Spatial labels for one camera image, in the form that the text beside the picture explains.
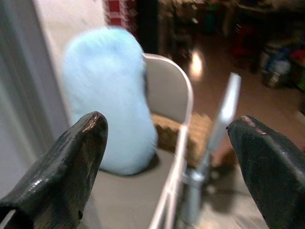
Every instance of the blue object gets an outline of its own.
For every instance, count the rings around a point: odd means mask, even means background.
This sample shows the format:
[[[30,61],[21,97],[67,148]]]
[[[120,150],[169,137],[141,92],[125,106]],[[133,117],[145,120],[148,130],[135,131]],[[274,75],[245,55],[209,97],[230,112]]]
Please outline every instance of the blue object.
[[[106,117],[108,141],[100,168],[118,175],[145,169],[157,142],[145,96],[142,53],[126,30],[105,27],[74,39],[63,63],[71,125],[93,111]]]

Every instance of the red checkered cloth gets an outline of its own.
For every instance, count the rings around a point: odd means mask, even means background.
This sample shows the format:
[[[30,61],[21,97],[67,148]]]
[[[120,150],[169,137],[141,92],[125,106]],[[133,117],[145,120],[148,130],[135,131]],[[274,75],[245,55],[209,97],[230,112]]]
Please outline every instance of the red checkered cloth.
[[[105,3],[108,24],[121,26],[135,36],[136,0],[106,0]]]

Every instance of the blue stuffed toy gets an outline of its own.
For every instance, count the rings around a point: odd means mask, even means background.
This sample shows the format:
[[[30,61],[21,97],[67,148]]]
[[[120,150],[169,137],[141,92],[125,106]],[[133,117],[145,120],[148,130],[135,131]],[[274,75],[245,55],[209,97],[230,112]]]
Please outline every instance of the blue stuffed toy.
[[[152,159],[157,133],[145,93],[145,62],[135,38],[119,27],[86,32],[74,39],[63,63],[63,91],[71,125],[101,112],[108,141],[100,168],[132,175]]]

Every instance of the shiny floor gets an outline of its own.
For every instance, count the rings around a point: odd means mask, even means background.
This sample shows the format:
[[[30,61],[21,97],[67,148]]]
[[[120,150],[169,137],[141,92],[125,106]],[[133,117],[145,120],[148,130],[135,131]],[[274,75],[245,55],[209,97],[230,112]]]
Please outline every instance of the shiny floor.
[[[229,42],[220,36],[199,36],[190,60],[174,58],[188,74],[194,89],[194,111],[214,119],[231,72],[242,77],[236,117],[251,115],[305,146],[305,125],[298,118],[302,93],[297,89],[271,89],[249,65],[237,68]],[[214,154],[212,181],[203,194],[199,229],[266,229],[263,217],[244,183],[228,137]]]

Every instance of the gray seat cushion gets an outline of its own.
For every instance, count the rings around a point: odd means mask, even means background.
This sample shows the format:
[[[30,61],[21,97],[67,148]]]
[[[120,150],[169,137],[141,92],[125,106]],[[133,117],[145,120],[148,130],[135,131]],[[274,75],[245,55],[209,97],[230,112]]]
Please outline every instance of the gray seat cushion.
[[[100,171],[92,193],[102,229],[146,229],[170,171],[174,155],[157,150],[156,166],[129,177]]]

